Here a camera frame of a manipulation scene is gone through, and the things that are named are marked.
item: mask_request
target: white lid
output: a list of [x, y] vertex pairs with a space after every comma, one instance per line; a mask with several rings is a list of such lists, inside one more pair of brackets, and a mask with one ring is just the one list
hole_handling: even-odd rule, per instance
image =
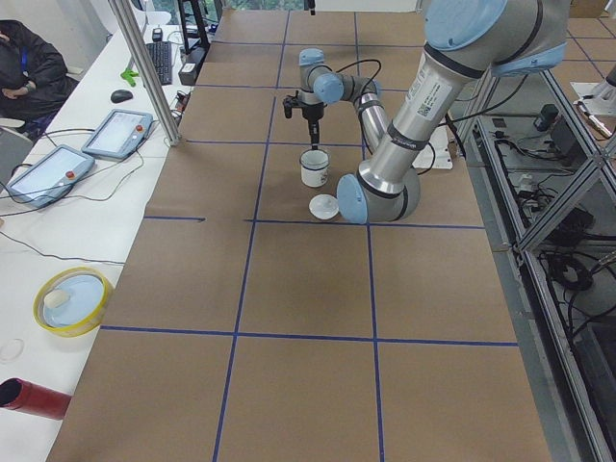
[[338, 199], [329, 194], [315, 195], [308, 207], [316, 218], [331, 219], [338, 214]]

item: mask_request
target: tablet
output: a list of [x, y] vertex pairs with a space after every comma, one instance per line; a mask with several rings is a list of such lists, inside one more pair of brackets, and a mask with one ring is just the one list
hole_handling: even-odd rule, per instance
[[88, 154], [59, 145], [7, 185], [18, 202], [44, 207], [67, 194], [94, 165]]
[[114, 109], [84, 144], [82, 151], [94, 157], [126, 159], [139, 147], [152, 121], [151, 114]]

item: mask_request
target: white cup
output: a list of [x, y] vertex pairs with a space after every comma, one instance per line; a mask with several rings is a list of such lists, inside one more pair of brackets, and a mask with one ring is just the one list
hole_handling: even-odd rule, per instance
[[304, 151], [299, 158], [301, 181], [311, 188], [318, 188], [327, 182], [329, 154], [320, 149]]

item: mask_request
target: person's hand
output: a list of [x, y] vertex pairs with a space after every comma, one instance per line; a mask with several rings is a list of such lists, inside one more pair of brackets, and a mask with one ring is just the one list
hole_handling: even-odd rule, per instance
[[25, 87], [22, 87], [17, 90], [2, 89], [2, 94], [4, 94], [9, 99], [17, 99], [19, 96], [24, 96], [25, 94], [28, 94], [28, 89], [26, 89]]

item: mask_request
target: red cylinder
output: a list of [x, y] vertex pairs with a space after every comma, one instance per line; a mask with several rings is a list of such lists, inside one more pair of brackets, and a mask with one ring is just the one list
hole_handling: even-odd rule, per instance
[[20, 378], [10, 378], [0, 385], [0, 407], [47, 417], [64, 418], [71, 396], [41, 387]]

